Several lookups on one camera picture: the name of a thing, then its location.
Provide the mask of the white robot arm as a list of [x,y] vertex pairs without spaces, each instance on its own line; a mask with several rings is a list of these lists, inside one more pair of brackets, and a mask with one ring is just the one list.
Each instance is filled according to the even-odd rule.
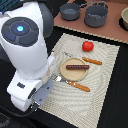
[[45,43],[54,26],[52,11],[48,0],[25,0],[0,14],[0,58],[16,69],[7,92],[21,111],[29,108],[55,68]]

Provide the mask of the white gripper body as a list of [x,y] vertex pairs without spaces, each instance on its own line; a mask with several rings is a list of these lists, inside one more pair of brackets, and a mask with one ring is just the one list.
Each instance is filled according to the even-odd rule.
[[11,63],[16,68],[12,81],[7,87],[7,92],[11,95],[11,101],[15,107],[25,112],[32,103],[34,93],[45,84],[56,67],[56,60],[53,55],[40,60],[37,58],[10,58]]

